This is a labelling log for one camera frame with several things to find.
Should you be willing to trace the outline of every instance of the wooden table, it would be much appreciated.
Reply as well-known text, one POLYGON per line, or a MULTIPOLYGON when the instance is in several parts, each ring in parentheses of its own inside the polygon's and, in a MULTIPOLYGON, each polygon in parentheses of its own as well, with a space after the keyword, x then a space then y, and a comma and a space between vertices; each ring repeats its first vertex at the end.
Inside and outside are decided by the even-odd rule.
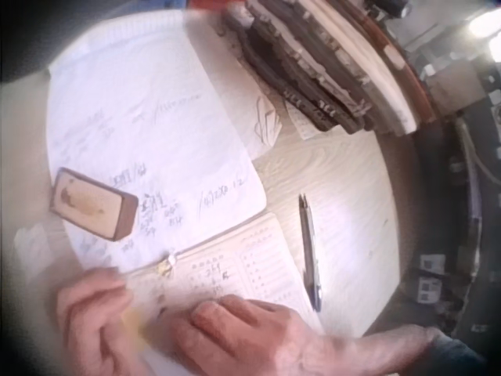
MULTIPOLYGON (((62 220, 49 213, 48 87, 45 72, 2 87, 2 289, 13 292, 13 314, 46 348, 58 345, 46 333, 53 292, 81 272, 62 220), (37 223, 56 262, 27 284, 13 239, 18 229, 37 223)), ((327 333, 362 335, 395 291, 416 243, 420 181, 412 144, 373 132, 347 136, 341 127, 303 141, 281 101, 273 102, 283 129, 274 149, 254 162, 268 210, 302 271, 297 195, 308 195, 319 238, 321 320, 327 333)))

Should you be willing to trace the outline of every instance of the forearm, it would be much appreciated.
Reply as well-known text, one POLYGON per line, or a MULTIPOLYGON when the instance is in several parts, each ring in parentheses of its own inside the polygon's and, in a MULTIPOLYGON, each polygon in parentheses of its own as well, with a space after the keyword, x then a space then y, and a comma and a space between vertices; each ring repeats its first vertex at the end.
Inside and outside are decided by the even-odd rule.
POLYGON ((357 375, 392 374, 414 363, 440 334, 438 329, 407 325, 354 340, 347 354, 357 375))
POLYGON ((440 331, 415 325, 360 339, 328 338, 315 371, 322 376, 379 376, 405 370, 428 349, 440 331))

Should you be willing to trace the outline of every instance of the sleeve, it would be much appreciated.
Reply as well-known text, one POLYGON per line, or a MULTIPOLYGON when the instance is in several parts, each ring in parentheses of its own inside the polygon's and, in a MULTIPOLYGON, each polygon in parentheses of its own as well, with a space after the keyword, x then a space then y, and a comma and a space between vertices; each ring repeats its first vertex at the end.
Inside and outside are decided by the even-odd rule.
POLYGON ((401 376, 482 376, 487 374, 484 358, 464 343, 445 335, 435 339, 427 351, 401 376))

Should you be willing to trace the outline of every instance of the pen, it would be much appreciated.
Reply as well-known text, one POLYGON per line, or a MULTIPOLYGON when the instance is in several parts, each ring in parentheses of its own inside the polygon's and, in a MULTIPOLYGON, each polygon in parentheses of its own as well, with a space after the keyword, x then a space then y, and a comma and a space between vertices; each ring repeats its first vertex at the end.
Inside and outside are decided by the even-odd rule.
POLYGON ((315 229, 313 228, 312 210, 306 195, 299 195, 299 217, 305 250, 305 286, 316 312, 322 309, 322 287, 320 286, 319 263, 315 254, 315 229))

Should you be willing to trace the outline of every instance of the wooden stamp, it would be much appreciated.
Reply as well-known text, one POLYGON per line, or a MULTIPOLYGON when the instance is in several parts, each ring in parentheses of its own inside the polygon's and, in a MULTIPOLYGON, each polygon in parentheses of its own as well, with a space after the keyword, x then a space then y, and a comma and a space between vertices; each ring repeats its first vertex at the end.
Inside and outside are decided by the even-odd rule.
POLYGON ((111 241, 132 232, 137 207, 136 196, 68 168, 58 171, 50 204, 61 218, 111 241))

